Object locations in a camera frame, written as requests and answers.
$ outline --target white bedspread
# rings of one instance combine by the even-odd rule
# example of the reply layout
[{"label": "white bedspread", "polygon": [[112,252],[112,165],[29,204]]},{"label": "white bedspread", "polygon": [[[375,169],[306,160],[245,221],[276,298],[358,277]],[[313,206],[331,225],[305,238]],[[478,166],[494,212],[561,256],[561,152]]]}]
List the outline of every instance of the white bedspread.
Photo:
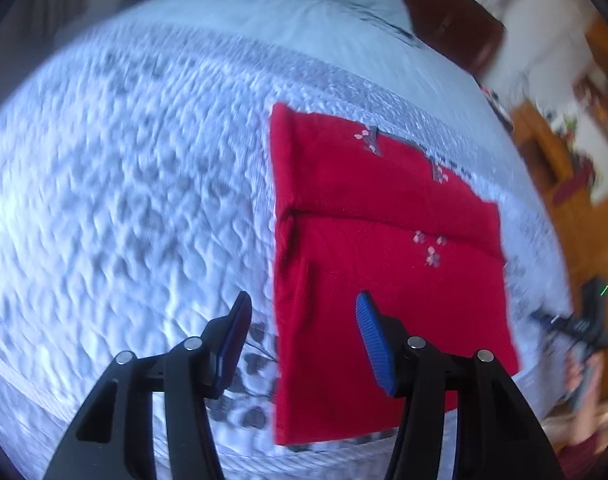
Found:
[{"label": "white bedspread", "polygon": [[[392,432],[272,441],[277,101],[411,139],[497,202],[516,380],[539,415],[557,400],[564,349],[543,348],[527,316],[569,310],[559,247],[469,75],[328,0],[151,0],[54,56],[0,110],[0,443],[27,480],[114,355],[167,351],[241,289],[252,329],[209,403],[226,476],[383,476]],[[154,428],[164,479],[159,404]],[[443,478],[454,431],[449,413]]]},{"label": "white bedspread", "polygon": [[395,92],[494,153],[513,151],[470,74],[333,0],[151,0],[124,18],[206,27],[284,46]]}]

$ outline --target floral embroidery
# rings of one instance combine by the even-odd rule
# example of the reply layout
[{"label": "floral embroidery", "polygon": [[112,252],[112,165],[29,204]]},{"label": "floral embroidery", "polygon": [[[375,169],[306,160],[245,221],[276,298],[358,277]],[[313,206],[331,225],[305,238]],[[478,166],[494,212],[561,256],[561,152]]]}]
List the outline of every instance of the floral embroidery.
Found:
[{"label": "floral embroidery", "polygon": [[440,255],[435,252],[435,248],[430,246],[428,248],[428,256],[426,257],[426,263],[431,267],[439,267],[440,266]]},{"label": "floral embroidery", "polygon": [[433,180],[443,184],[449,181],[449,176],[444,173],[444,168],[434,162],[431,163],[433,167]]},{"label": "floral embroidery", "polygon": [[374,155],[380,155],[377,144],[378,129],[376,126],[365,126],[359,134],[353,134],[357,140],[361,140],[364,143],[364,150],[367,150]]}]

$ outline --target wooden furniture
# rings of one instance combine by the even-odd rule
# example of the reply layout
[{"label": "wooden furniture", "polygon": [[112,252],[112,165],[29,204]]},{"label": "wooden furniture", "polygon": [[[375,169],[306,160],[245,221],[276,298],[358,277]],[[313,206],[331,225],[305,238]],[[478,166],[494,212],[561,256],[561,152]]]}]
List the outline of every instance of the wooden furniture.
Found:
[{"label": "wooden furniture", "polygon": [[[594,74],[600,75],[596,82]],[[586,104],[586,110],[608,140],[608,76],[595,65],[573,84],[575,97]]]},{"label": "wooden furniture", "polygon": [[[587,190],[581,189],[570,199],[555,205],[552,198],[556,190],[573,176],[564,143],[529,102],[515,109],[511,117],[514,143],[558,234],[577,311],[581,285],[598,274],[608,280],[608,197],[593,206]],[[602,394],[608,398],[608,351]]]},{"label": "wooden furniture", "polygon": [[603,17],[597,16],[586,33],[586,41],[593,53],[593,59],[608,74],[608,25]]},{"label": "wooden furniture", "polygon": [[423,42],[473,76],[488,67],[504,25],[475,0],[404,0]]}]

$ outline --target red cloth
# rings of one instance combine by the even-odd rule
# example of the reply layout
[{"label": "red cloth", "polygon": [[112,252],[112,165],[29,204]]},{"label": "red cloth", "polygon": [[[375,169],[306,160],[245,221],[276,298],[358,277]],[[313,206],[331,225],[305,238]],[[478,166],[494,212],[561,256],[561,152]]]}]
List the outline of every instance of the red cloth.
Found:
[{"label": "red cloth", "polygon": [[568,480],[583,478],[597,462],[597,438],[598,434],[593,433],[580,444],[565,446],[559,452],[559,465]]},{"label": "red cloth", "polygon": [[[362,290],[440,350],[489,348],[508,373],[518,371],[497,207],[448,170],[447,182],[434,180],[423,154],[405,144],[378,136],[380,154],[372,153],[367,137],[356,137],[363,130],[284,104],[271,115],[278,444],[399,425],[402,400],[377,386],[357,327]],[[427,263],[429,248],[438,267]]]}]

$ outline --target red fabric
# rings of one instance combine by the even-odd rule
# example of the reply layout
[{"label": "red fabric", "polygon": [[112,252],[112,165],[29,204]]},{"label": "red fabric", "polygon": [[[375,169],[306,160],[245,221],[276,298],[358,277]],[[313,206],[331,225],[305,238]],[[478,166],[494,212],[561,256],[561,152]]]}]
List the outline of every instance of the red fabric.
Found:
[{"label": "red fabric", "polygon": [[[510,374],[518,371],[497,207],[448,170],[448,181],[436,182],[426,158],[405,144],[378,136],[380,154],[372,153],[355,137],[363,130],[284,104],[271,115],[278,444],[399,425],[402,400],[377,386],[357,327],[362,290],[442,351],[489,348]],[[414,241],[416,230],[423,241]],[[427,264],[429,247],[438,267]],[[452,397],[446,409],[453,407]]]},{"label": "red fabric", "polygon": [[568,480],[583,478],[597,461],[597,438],[593,433],[587,440],[575,446],[565,446],[558,454],[559,465]]},{"label": "red fabric", "polygon": [[575,193],[585,189],[592,178],[595,177],[593,163],[587,158],[582,162],[577,173],[562,182],[553,195],[553,205],[560,205],[569,200]]}]

